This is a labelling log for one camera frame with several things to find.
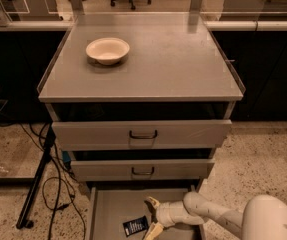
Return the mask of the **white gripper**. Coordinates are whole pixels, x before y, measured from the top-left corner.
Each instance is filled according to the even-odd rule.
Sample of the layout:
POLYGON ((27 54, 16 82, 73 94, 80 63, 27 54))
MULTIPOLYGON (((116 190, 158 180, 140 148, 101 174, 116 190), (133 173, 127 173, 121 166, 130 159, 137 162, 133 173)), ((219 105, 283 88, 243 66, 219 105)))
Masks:
POLYGON ((161 203, 148 196, 145 198, 145 204, 149 211, 154 214, 158 222, 152 222, 148 231, 143 237, 143 240, 155 240, 164 230, 164 227, 172 227, 178 223, 184 223, 189 217, 183 202, 165 202, 161 203))

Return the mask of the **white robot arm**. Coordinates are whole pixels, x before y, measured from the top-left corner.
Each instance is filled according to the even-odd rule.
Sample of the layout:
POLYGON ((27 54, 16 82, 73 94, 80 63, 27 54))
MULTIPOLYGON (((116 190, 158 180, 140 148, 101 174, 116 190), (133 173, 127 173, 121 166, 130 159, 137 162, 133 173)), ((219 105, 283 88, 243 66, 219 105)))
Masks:
POLYGON ((176 224, 201 225, 210 219, 240 240, 287 240, 287 205, 270 195, 250 199, 243 212, 209 201, 192 191, 181 201, 161 203, 149 196, 155 211, 143 240, 155 240, 166 228, 176 224))

